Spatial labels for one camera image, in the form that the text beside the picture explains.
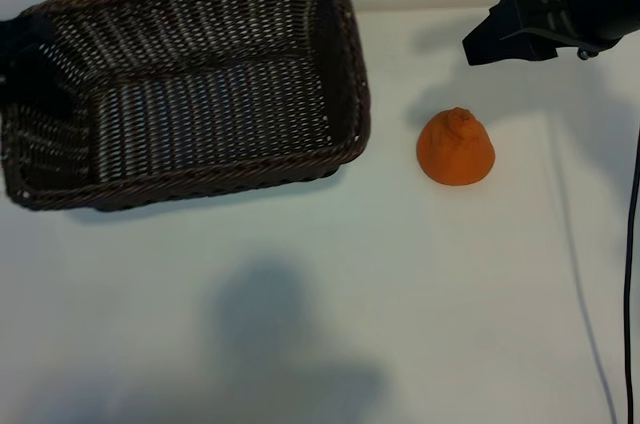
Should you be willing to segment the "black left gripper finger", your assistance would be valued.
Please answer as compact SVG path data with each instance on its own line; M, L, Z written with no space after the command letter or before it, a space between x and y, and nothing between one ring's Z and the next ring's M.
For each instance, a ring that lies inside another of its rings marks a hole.
M16 28L14 91L18 102L56 119L70 119L72 100L46 56L54 43L52 23L43 16L22 16Z

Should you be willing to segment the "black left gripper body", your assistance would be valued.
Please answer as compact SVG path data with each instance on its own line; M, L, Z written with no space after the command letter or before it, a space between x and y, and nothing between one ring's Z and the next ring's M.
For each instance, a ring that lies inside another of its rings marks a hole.
M7 82L17 67L17 45L22 34L23 20L16 17L1 22L1 81Z

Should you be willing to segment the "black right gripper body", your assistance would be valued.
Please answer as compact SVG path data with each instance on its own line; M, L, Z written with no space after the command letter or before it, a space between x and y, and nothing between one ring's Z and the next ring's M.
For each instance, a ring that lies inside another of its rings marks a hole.
M519 0L521 60L549 60L559 48L576 48L581 59L611 49L620 37L604 37L589 29L570 0Z

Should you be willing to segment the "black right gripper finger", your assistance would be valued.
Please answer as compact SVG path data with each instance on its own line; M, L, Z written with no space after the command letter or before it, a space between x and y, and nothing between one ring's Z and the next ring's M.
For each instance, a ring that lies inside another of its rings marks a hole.
M488 65L505 60L539 62L558 56L558 44L531 33L498 38L489 33L472 32L463 39L469 65Z
M500 0L463 40L464 45L495 45L522 28L518 0Z

